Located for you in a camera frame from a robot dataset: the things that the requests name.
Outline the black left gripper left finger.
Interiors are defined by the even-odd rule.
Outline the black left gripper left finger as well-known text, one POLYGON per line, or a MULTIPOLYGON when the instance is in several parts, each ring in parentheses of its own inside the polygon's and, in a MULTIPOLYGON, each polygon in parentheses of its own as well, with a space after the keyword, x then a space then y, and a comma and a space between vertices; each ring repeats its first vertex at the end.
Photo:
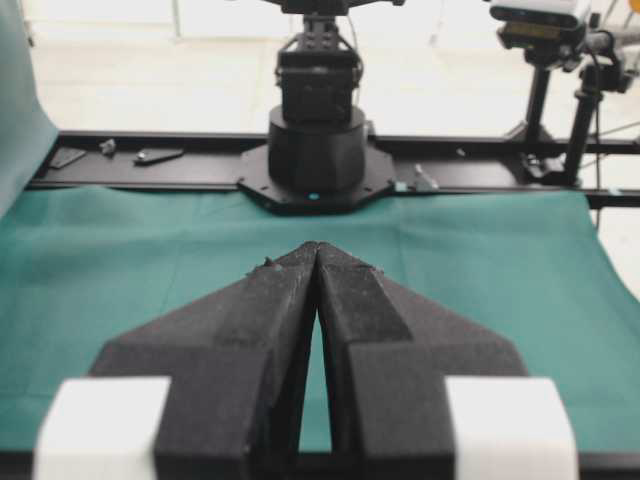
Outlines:
POLYGON ((171 380, 162 479, 271 479, 295 458, 315 319, 318 246, 107 341, 96 377, 171 380))

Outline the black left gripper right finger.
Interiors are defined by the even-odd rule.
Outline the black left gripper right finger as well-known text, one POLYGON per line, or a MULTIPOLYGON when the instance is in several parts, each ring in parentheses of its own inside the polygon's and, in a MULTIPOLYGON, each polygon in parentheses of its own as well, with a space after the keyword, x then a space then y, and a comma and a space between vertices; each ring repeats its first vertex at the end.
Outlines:
POLYGON ((316 257, 331 440, 358 479, 451 479, 448 375, 525 376, 513 343, 323 243, 316 257))

